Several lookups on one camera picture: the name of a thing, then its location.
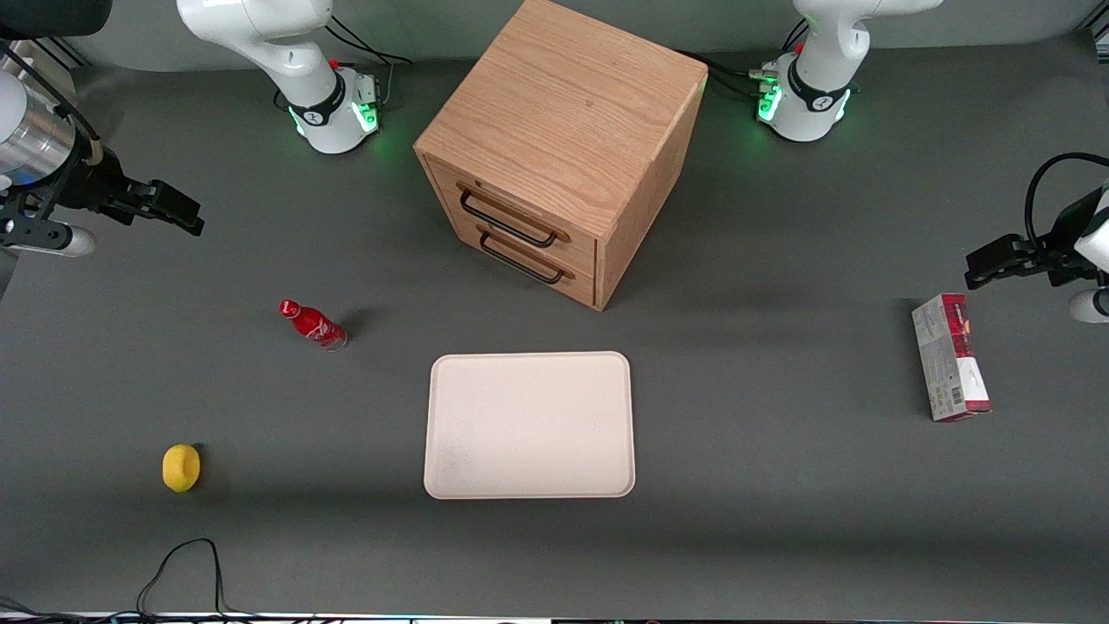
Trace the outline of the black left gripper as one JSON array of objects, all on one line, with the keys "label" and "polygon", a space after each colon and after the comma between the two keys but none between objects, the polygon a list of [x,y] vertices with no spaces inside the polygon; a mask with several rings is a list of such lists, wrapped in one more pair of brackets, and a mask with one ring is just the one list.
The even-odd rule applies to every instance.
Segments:
[{"label": "black left gripper", "polygon": [[[1105,285],[1106,190],[1093,190],[1067,205],[1039,242],[1048,257],[1051,287],[1081,280]],[[1036,244],[1014,233],[967,254],[965,260],[965,283],[970,291],[1007,277],[1046,272]]]}]

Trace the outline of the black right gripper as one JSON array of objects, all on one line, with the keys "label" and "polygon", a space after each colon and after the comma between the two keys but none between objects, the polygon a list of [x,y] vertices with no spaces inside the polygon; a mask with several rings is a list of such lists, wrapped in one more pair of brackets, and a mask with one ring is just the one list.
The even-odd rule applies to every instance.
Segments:
[{"label": "black right gripper", "polygon": [[199,237],[204,219],[199,217],[199,202],[162,180],[142,183],[128,178],[114,154],[103,154],[95,165],[71,155],[52,174],[55,203],[68,209],[87,209],[118,224],[133,224],[134,216],[146,216],[177,226]]}]

